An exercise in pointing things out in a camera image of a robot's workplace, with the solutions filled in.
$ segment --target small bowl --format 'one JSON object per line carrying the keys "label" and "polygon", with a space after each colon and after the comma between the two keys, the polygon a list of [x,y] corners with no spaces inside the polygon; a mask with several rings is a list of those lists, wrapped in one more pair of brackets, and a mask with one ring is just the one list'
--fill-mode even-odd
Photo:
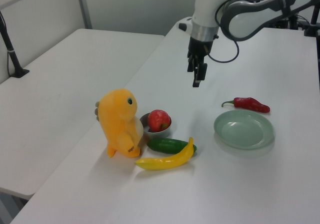
{"label": "small bowl", "polygon": [[149,113],[146,113],[144,114],[141,118],[140,118],[140,121],[143,125],[143,134],[149,138],[149,139],[152,139],[152,138],[166,138],[170,135],[170,127],[171,127],[171,123],[172,123],[172,120],[171,120],[171,123],[170,125],[163,131],[160,131],[160,132],[152,132],[150,130],[150,127],[148,125],[148,116],[149,116]]}

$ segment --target yellow banana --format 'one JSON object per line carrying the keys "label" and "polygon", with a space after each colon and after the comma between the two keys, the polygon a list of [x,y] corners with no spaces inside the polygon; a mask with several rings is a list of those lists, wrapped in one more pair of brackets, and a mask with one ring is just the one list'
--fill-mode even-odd
{"label": "yellow banana", "polygon": [[188,144],[181,152],[166,158],[141,158],[135,164],[148,170],[162,170],[178,167],[186,163],[194,154],[194,139],[189,138]]}

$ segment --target cucumber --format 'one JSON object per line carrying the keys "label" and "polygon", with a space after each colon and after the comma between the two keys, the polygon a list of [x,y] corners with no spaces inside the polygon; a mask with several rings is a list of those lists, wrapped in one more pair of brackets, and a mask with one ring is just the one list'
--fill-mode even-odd
{"label": "cucumber", "polygon": [[[171,139],[171,138],[153,138],[147,142],[147,146],[157,152],[177,154],[188,144],[188,142]],[[193,145],[193,152],[197,150],[197,147]]]}

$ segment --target red apple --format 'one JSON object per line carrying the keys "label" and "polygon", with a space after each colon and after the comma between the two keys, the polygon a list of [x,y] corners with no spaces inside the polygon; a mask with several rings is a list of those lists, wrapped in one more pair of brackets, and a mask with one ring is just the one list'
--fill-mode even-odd
{"label": "red apple", "polygon": [[148,115],[148,125],[152,132],[160,132],[167,129],[171,124],[171,118],[163,110],[156,109]]}

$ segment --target yellow plush toy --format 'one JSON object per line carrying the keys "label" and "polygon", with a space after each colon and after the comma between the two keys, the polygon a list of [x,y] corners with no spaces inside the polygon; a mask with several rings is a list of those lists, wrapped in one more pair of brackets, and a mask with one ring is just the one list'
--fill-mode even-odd
{"label": "yellow plush toy", "polygon": [[137,102],[127,89],[115,89],[96,103],[95,114],[107,138],[106,153],[112,157],[119,151],[127,157],[140,154],[138,143],[144,134],[140,120],[135,116]]}

